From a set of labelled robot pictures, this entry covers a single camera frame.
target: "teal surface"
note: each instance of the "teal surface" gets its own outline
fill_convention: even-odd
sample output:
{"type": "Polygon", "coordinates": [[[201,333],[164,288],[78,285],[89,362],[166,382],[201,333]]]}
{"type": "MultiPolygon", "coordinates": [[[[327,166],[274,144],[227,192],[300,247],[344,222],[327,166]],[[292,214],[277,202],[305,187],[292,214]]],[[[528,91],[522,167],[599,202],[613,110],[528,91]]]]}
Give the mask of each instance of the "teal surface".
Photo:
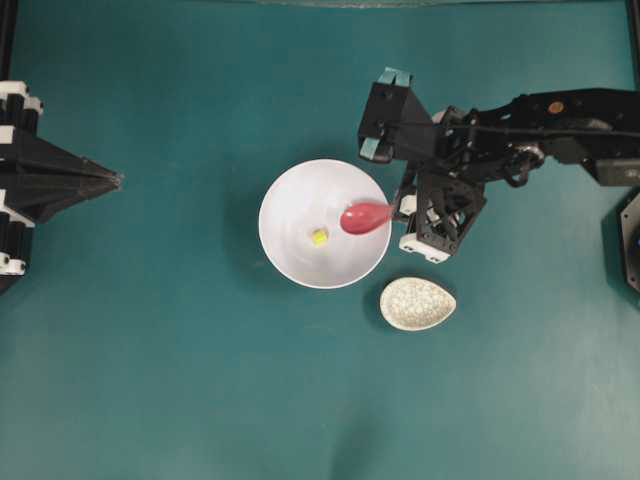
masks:
{"type": "Polygon", "coordinates": [[[40,134],[126,175],[38,228],[0,299],[0,478],[638,479],[640,312],[618,280],[627,194],[548,162],[491,185],[455,258],[393,247],[337,291],[265,258],[260,200],[356,157],[370,84],[415,74],[436,112],[524,92],[633,88],[623,2],[356,11],[24,1],[13,76],[40,134]],[[378,296],[457,297],[427,332],[378,296]]]}

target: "black machine part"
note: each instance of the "black machine part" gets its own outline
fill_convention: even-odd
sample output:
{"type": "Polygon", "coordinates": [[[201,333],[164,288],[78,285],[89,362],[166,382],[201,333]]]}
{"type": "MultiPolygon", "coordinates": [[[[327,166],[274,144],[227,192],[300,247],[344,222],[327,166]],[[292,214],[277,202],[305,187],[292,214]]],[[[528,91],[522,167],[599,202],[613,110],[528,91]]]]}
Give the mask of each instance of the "black machine part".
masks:
{"type": "Polygon", "coordinates": [[[429,251],[455,254],[486,203],[485,184],[504,180],[522,187],[547,157],[581,166],[603,186],[640,185],[637,92],[522,95],[488,111],[449,107],[434,123],[408,82],[398,84],[410,76],[388,71],[397,73],[394,80],[386,75],[369,94],[358,131],[360,156],[375,163],[406,161],[394,218],[429,251]],[[416,211],[407,215],[400,204],[412,194],[416,211]]]}
{"type": "Polygon", "coordinates": [[[640,292],[640,194],[620,212],[624,274],[631,288],[640,292]]]}

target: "black metal frame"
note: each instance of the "black metal frame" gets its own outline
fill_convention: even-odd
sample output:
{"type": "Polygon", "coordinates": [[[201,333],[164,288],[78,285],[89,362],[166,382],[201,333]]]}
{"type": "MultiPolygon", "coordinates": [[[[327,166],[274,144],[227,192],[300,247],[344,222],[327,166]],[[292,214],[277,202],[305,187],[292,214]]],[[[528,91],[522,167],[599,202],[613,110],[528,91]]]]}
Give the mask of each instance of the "black metal frame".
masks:
{"type": "Polygon", "coordinates": [[[0,80],[9,79],[18,0],[0,0],[0,80]]]}

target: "black cable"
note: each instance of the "black cable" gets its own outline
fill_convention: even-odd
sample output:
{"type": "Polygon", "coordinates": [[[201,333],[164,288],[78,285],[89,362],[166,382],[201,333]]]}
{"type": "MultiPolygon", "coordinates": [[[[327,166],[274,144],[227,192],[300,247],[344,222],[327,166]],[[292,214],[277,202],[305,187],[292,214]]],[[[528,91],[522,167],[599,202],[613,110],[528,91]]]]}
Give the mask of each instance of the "black cable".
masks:
{"type": "Polygon", "coordinates": [[[476,130],[479,132],[504,133],[505,135],[573,135],[573,136],[597,136],[597,137],[629,137],[640,138],[640,132],[625,132],[615,130],[569,130],[569,129],[533,129],[533,128],[507,128],[507,127],[483,127],[481,125],[449,125],[423,122],[398,122],[390,123],[391,126],[415,126],[429,128],[446,128],[447,130],[476,130]]]}

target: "white connector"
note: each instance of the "white connector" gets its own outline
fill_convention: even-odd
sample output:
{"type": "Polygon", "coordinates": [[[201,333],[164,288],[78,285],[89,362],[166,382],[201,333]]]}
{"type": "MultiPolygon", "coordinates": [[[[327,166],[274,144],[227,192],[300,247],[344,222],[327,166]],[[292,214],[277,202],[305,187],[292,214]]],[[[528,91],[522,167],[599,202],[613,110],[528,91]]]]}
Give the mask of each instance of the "white connector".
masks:
{"type": "Polygon", "coordinates": [[[405,195],[404,197],[402,197],[402,200],[400,200],[399,210],[403,215],[406,215],[408,217],[409,215],[416,213],[417,209],[418,199],[416,195],[405,195]]]}
{"type": "Polygon", "coordinates": [[[400,237],[400,249],[409,253],[419,253],[431,263],[442,263],[451,255],[426,243],[419,242],[415,233],[407,233],[400,237]]]}

